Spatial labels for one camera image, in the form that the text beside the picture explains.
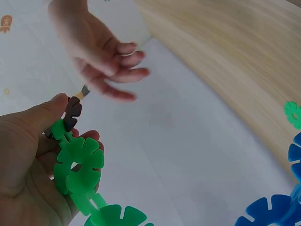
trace wooden table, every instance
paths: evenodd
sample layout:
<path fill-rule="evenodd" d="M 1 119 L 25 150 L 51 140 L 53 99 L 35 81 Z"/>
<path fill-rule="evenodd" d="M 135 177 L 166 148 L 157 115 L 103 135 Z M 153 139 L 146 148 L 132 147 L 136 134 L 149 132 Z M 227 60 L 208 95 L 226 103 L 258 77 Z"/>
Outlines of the wooden table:
<path fill-rule="evenodd" d="M 290 172 L 287 150 L 298 131 L 283 106 L 301 104 L 301 8 L 285 0 L 136 2 L 152 35 L 212 87 Z"/>

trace white surface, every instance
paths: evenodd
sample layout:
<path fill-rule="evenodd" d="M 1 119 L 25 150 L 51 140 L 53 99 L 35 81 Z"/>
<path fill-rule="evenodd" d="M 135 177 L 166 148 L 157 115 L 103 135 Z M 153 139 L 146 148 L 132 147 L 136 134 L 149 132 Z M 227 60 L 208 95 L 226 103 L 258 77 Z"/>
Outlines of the white surface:
<path fill-rule="evenodd" d="M 122 86 L 135 103 L 83 100 L 78 129 L 101 134 L 108 203 L 137 207 L 156 226 L 232 226 L 255 200 L 290 194 L 274 157 L 207 85 L 156 40 L 144 50 L 151 76 Z"/>
<path fill-rule="evenodd" d="M 150 38 L 133 0 L 90 0 L 89 8 L 121 41 L 142 44 Z M 0 20 L 4 15 L 11 15 L 13 23 L 9 32 L 0 32 L 0 115 L 59 92 L 79 93 L 84 82 L 56 36 L 44 0 L 1 0 Z"/>

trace plastic building block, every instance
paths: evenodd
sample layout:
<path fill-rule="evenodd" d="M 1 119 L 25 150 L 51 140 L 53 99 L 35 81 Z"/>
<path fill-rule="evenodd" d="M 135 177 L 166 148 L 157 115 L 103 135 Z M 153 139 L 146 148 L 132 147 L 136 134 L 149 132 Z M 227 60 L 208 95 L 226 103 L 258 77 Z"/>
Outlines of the plastic building block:
<path fill-rule="evenodd" d="M 121 210 L 119 205 L 102 207 L 98 214 L 92 214 L 85 226 L 139 226 L 146 221 L 146 215 L 140 210 L 127 206 L 123 218 L 121 218 Z"/>
<path fill-rule="evenodd" d="M 301 144 L 301 133 L 294 138 L 294 142 L 297 145 Z M 291 144 L 288 148 L 288 160 L 299 161 L 291 166 L 292 173 L 296 176 L 298 181 L 301 181 L 301 148 L 296 144 Z"/>
<path fill-rule="evenodd" d="M 288 101 L 284 105 L 284 112 L 289 123 L 296 129 L 301 129 L 301 107 L 294 101 Z"/>
<path fill-rule="evenodd" d="M 100 172 L 93 169 L 103 167 L 103 152 L 99 144 L 92 138 L 73 139 L 67 143 L 57 156 L 54 177 L 57 188 L 63 194 L 68 191 L 75 194 L 87 193 L 92 190 L 100 179 Z M 71 171 L 71 165 L 81 164 L 78 172 Z"/>
<path fill-rule="evenodd" d="M 71 129 L 73 129 L 76 125 L 77 119 L 75 119 L 74 117 L 80 116 L 81 109 L 82 106 L 80 100 L 77 97 L 69 98 L 69 102 L 65 110 L 66 114 L 63 118 L 63 123 L 67 132 L 70 132 Z"/>
<path fill-rule="evenodd" d="M 70 132 L 74 126 L 77 123 L 77 119 L 74 119 L 74 117 L 79 117 L 81 114 L 81 103 L 80 100 L 77 97 L 68 97 L 68 105 L 66 107 L 65 110 L 65 116 L 63 118 L 63 127 L 60 125 L 59 127 L 61 129 L 64 128 L 64 130 L 66 132 Z M 55 127 L 54 125 L 51 128 L 48 128 L 47 130 L 44 131 L 44 134 L 46 137 L 48 138 L 53 138 L 53 127 Z"/>
<path fill-rule="evenodd" d="M 103 197 L 100 194 L 95 193 L 94 190 L 84 194 L 70 194 L 70 197 L 79 211 L 85 216 L 88 216 L 89 214 L 95 214 L 100 208 L 107 205 Z"/>
<path fill-rule="evenodd" d="M 276 194 L 271 198 L 272 209 L 268 208 L 267 198 L 261 198 L 246 208 L 247 214 L 253 217 L 254 222 L 245 217 L 238 218 L 235 226 L 268 226 L 270 224 L 281 224 L 282 217 L 290 208 L 292 198 L 287 195 Z"/>
<path fill-rule="evenodd" d="M 141 211 L 126 207 L 123 218 L 119 205 L 108 206 L 100 194 L 95 192 L 101 173 L 95 169 L 103 167 L 103 152 L 99 143 L 83 137 L 73 138 L 72 128 L 77 123 L 73 117 L 81 113 L 81 104 L 76 97 L 69 98 L 66 115 L 45 131 L 45 136 L 60 141 L 62 150 L 54 166 L 54 179 L 57 189 L 69 195 L 79 211 L 85 216 L 91 215 L 85 226 L 138 226 L 146 220 Z M 81 165 L 78 172 L 72 171 L 73 163 Z"/>

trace adult hand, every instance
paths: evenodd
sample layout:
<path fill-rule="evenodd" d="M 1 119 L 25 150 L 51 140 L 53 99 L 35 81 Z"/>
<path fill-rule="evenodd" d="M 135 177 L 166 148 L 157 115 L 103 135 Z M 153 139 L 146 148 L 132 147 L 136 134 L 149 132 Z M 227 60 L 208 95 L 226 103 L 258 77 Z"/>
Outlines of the adult hand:
<path fill-rule="evenodd" d="M 121 43 L 88 11 L 87 0 L 52 0 L 50 18 L 63 46 L 88 84 L 100 93 L 123 101 L 135 95 L 112 87 L 109 82 L 136 82 L 149 75 L 133 67 L 144 58 L 134 43 Z"/>
<path fill-rule="evenodd" d="M 76 215 L 70 197 L 51 180 L 58 142 L 42 135 L 60 119 L 67 103 L 67 96 L 59 94 L 29 110 L 0 117 L 0 225 L 66 226 Z M 99 140 L 96 131 L 82 136 Z"/>

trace dark brown toy piece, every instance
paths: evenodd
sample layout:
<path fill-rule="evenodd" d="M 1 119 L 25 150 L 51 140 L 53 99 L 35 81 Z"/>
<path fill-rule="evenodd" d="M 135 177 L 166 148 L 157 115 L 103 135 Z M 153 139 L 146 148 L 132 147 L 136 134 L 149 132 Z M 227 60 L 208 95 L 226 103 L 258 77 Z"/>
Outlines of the dark brown toy piece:
<path fill-rule="evenodd" d="M 68 97 L 68 105 L 65 110 L 66 114 L 63 118 L 63 124 L 67 132 L 70 132 L 76 125 L 77 119 L 74 119 L 73 117 L 79 117 L 81 114 L 81 109 L 82 106 L 80 103 L 80 99 L 78 99 L 77 97 Z M 45 130 L 44 134 L 47 138 L 53 138 L 50 128 Z"/>

